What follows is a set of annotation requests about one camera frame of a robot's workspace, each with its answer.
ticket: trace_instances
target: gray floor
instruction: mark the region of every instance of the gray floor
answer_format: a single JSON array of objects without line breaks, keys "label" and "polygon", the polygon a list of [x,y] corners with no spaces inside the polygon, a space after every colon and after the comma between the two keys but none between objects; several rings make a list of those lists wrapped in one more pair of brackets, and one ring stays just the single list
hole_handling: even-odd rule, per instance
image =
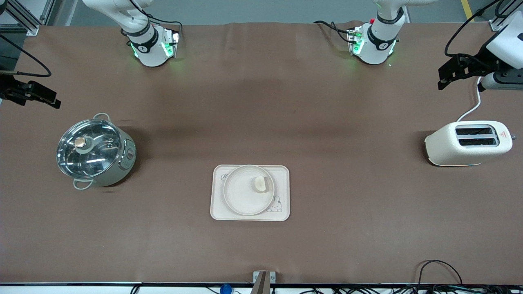
[{"label": "gray floor", "polygon": [[[472,13],[491,0],[470,0]],[[300,22],[316,20],[336,23],[350,20],[367,21],[376,16],[372,0],[156,0],[145,9],[155,17],[178,20],[184,25],[222,25],[230,22]],[[467,18],[460,0],[439,0],[422,7],[409,7],[411,22],[463,22]],[[494,15],[489,9],[476,21],[485,21]],[[55,16],[55,25],[116,26],[105,15],[89,9],[82,0],[63,0]],[[18,45],[24,34],[5,34]],[[13,69],[20,52],[0,40],[0,63]]]}]

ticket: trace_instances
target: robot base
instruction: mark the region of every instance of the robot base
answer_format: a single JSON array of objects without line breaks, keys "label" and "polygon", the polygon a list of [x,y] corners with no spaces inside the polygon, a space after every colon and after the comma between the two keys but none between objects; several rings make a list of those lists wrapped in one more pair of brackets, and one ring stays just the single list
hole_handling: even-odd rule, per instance
[{"label": "robot base", "polygon": [[141,52],[139,46],[138,48],[135,48],[131,44],[134,56],[138,58],[143,65],[149,67],[160,66],[169,58],[174,58],[176,56],[176,49],[178,48],[179,41],[178,32],[173,33],[173,31],[165,29],[159,25],[155,25],[154,29],[158,31],[160,37],[148,53]]},{"label": "robot base", "polygon": [[367,22],[361,27],[354,28],[354,32],[347,34],[348,40],[356,42],[356,44],[349,43],[349,52],[368,64],[383,63],[392,54],[396,41],[389,46],[390,48],[378,50],[367,35],[369,27],[370,23]]}]

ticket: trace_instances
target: blue object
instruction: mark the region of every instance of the blue object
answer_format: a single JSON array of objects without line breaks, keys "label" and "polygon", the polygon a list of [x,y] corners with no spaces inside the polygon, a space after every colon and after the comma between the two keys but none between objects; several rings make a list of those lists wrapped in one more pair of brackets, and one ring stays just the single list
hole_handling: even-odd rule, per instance
[{"label": "blue object", "polygon": [[229,284],[223,284],[220,287],[220,294],[232,294],[232,287]]}]

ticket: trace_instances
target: tabletop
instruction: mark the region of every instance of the tabletop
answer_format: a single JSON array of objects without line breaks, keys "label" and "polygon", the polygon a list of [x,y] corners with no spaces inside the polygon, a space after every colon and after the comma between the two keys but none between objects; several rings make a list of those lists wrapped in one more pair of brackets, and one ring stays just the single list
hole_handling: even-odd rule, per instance
[{"label": "tabletop", "polygon": [[[475,104],[474,79],[438,91],[459,24],[406,24],[380,65],[313,24],[184,27],[178,58],[148,68],[117,27],[42,27],[24,48],[59,110],[0,107],[0,281],[413,282],[427,259],[469,284],[521,283],[523,151],[435,167],[424,138]],[[451,52],[491,36],[470,24]],[[18,70],[42,71],[26,56]],[[523,134],[523,99],[485,91],[466,120]],[[107,112],[137,145],[117,185],[77,191],[56,165],[61,135]],[[290,217],[217,221],[220,164],[284,165]],[[424,281],[454,283],[430,266]]]}]

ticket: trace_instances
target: pot handle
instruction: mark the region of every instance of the pot handle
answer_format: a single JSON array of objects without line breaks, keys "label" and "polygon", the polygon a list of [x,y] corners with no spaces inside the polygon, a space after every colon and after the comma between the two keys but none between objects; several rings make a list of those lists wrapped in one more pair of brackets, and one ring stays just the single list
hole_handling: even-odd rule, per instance
[{"label": "pot handle", "polygon": [[[76,190],[86,190],[86,189],[89,189],[89,187],[94,183],[95,180],[93,179],[88,179],[88,180],[82,180],[82,179],[74,179],[73,180],[73,187],[76,189]],[[80,188],[78,187],[78,183],[89,183],[87,186],[83,187],[83,188]]]},{"label": "pot handle", "polygon": [[93,116],[93,119],[97,119],[98,117],[100,116],[106,116],[107,117],[107,121],[111,121],[111,118],[109,117],[109,115],[105,112],[100,112],[99,114],[96,114],[95,116]]}]

